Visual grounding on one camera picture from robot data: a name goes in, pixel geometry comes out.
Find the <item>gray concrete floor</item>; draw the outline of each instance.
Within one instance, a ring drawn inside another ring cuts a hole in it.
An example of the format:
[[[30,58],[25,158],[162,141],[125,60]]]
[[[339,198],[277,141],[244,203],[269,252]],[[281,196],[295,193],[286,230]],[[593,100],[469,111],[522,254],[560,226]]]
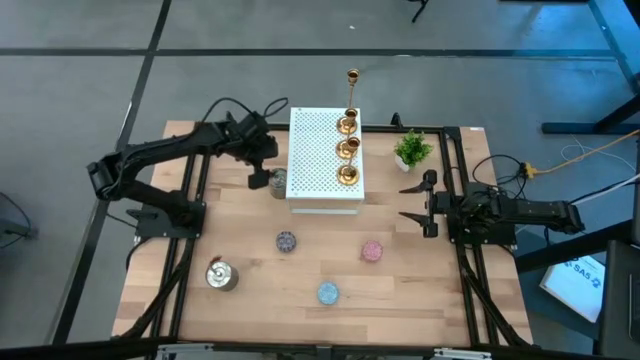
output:
[[[637,72],[640,50],[633,44],[640,43],[640,31],[620,2],[598,0],[598,5]],[[160,5],[160,0],[4,0],[0,47],[145,48]],[[608,48],[587,5],[432,0],[411,25],[416,9],[399,0],[174,1],[160,47]],[[84,166],[113,149],[141,63],[139,57],[0,57],[0,190],[40,231],[38,239],[0,251],[0,347],[47,341],[94,202]],[[279,96],[288,96],[293,106],[340,106],[347,96],[343,74],[351,67],[362,71],[355,103],[365,123],[385,124],[397,111],[407,125],[483,126],[493,153],[539,168],[562,161],[560,150],[574,143],[570,136],[542,135],[542,122],[596,121],[632,96],[610,60],[164,57],[154,61],[131,141],[157,139],[169,119],[198,119],[221,96],[256,109]],[[288,121],[285,112],[270,120]],[[578,139],[596,147],[613,137]],[[633,141],[609,152],[635,162]],[[498,175],[512,171],[508,163],[494,164]],[[623,162],[594,155],[536,178],[526,194],[570,199],[631,175]],[[147,170],[141,178],[149,176]],[[587,231],[627,219],[631,194],[624,189],[582,206]],[[131,205],[115,203],[110,211],[124,216]],[[541,234],[535,227],[528,230]],[[107,221],[71,341],[109,337],[132,237],[130,229]],[[552,234],[553,241],[567,238]],[[0,246],[5,241],[0,239]],[[587,339],[561,325],[533,313],[530,320],[543,347],[591,350]]]

